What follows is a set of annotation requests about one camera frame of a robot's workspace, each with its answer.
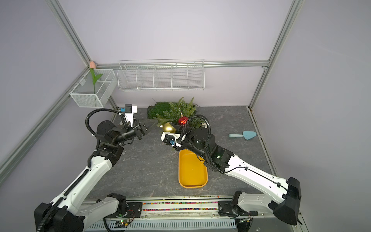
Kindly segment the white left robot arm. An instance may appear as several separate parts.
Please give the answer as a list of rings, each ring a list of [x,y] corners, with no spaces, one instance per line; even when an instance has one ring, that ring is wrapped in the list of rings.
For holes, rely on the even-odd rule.
[[[105,120],[93,130],[89,121],[98,112],[119,115],[122,125],[116,126]],[[127,198],[121,194],[111,193],[86,209],[81,205],[99,180],[120,160],[123,146],[131,145],[135,138],[141,140],[158,123],[156,119],[137,120],[133,115],[133,111],[127,113],[107,108],[95,109],[87,115],[85,125],[96,138],[96,147],[82,173],[50,203],[41,203],[35,209],[38,232],[83,232],[109,215],[128,214]]]

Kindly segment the red ribbed ball ornament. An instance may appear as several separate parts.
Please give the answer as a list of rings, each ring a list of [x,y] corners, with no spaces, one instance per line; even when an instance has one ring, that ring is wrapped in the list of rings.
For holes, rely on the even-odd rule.
[[[184,125],[186,125],[187,122],[188,122],[188,117],[181,114],[181,117],[178,120],[178,124],[180,126],[184,126]]]

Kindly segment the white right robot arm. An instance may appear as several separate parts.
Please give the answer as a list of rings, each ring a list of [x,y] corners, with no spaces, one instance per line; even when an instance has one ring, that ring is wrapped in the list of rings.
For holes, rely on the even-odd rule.
[[[267,196],[266,200],[259,200],[260,205],[256,206],[247,193],[235,192],[231,201],[233,216],[241,212],[267,211],[286,224],[296,226],[300,223],[300,181],[293,177],[284,179],[271,175],[218,145],[205,116],[194,115],[185,125],[176,126],[175,132],[164,131],[161,140],[177,151],[186,149],[195,153],[210,170],[236,178]]]

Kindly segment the matte gold ball ornament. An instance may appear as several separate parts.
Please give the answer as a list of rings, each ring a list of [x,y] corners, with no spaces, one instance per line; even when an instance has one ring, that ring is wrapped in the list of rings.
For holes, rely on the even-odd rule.
[[[176,128],[170,122],[166,122],[165,124],[161,125],[161,128],[164,132],[176,133]]]

